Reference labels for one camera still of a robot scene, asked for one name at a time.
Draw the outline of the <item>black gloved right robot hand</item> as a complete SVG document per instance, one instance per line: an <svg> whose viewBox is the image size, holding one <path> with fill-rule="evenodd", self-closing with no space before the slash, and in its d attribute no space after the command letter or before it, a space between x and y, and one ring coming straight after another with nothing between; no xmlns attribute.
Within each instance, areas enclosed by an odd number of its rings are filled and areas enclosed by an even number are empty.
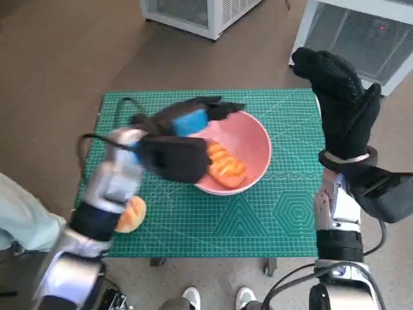
<svg viewBox="0 0 413 310"><path fill-rule="evenodd" d="M364 89L356 69L327 51L301 47L292 60L295 75L310 81L319 100L325 150L341 160L366 154L380 110L381 85Z"/></svg>

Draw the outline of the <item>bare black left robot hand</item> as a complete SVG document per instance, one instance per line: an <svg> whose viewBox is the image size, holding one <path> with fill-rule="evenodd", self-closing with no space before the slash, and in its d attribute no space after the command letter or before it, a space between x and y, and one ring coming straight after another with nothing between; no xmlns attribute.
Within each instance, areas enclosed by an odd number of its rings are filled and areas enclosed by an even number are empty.
<svg viewBox="0 0 413 310"><path fill-rule="evenodd" d="M190 136L243 110L245 104L223 101L221 96L198 96L174 103L150 117L160 135Z"/></svg>

